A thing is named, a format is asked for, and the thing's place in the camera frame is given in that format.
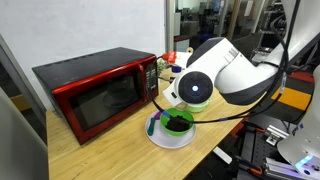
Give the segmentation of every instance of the microwave window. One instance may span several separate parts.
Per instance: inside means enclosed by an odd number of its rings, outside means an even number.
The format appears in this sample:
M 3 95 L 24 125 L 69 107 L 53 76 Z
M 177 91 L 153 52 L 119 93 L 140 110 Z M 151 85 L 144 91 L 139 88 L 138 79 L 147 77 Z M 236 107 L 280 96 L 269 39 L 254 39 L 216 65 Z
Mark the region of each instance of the microwave window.
M 84 131 L 121 113 L 142 98 L 141 75 L 126 74 L 70 98 Z

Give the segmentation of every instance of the microwave control panel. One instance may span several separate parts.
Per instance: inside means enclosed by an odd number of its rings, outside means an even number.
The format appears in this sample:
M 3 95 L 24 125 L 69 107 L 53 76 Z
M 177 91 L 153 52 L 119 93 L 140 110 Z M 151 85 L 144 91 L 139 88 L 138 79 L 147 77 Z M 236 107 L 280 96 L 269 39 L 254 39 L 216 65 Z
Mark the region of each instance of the microwave control panel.
M 158 87 L 157 66 L 153 66 L 153 68 L 147 68 L 146 79 L 148 88 L 154 90 Z

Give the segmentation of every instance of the plate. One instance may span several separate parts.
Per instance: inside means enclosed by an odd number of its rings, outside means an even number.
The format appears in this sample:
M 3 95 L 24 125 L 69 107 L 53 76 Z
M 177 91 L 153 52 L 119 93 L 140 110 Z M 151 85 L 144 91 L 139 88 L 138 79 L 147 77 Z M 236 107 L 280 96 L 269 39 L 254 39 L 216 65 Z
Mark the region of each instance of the plate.
M 172 136 L 164 131 L 164 129 L 160 125 L 160 120 L 156 120 L 154 123 L 153 135 L 149 136 L 148 135 L 148 128 L 150 125 L 150 119 L 151 119 L 151 117 L 156 115 L 157 112 L 158 111 L 152 113 L 148 117 L 148 119 L 146 121 L 146 125 L 145 125 L 146 135 L 154 144 L 156 144 L 162 148 L 166 148 L 166 149 L 177 149 L 177 148 L 184 147 L 184 146 L 191 143 L 191 141 L 196 136 L 196 132 L 197 132 L 195 125 L 187 134 L 185 134 L 183 136 Z

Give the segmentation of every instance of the microwave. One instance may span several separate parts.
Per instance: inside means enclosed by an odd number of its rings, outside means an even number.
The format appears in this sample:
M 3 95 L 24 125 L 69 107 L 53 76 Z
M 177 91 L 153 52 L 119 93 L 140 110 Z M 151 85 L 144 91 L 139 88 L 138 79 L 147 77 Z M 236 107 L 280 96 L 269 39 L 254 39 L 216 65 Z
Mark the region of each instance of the microwave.
M 155 61 L 154 54 L 120 47 L 32 70 L 82 145 L 145 106 L 149 93 L 158 96 Z

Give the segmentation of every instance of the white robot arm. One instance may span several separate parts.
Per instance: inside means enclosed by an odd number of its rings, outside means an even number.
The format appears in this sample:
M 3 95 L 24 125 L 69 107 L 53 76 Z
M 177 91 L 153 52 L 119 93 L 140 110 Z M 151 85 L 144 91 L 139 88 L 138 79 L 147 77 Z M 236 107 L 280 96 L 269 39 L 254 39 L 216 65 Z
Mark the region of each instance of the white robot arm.
M 295 1 L 283 0 L 282 4 L 287 22 L 291 22 Z M 290 64 L 319 41 L 319 7 L 319 0 L 301 1 L 288 47 Z M 181 103 L 199 104 L 210 98 L 216 87 L 228 103 L 250 104 L 259 99 L 273 82 L 283 51 L 279 44 L 265 59 L 267 63 L 254 66 L 227 39 L 210 39 L 189 55 L 188 60 L 185 59 L 188 55 L 177 54 L 174 64 L 184 70 L 163 93 L 173 106 Z M 280 154 L 308 179 L 320 178 L 320 115 L 317 113 L 320 98 L 319 67 L 315 71 L 315 80 L 311 108 L 294 133 L 278 144 Z

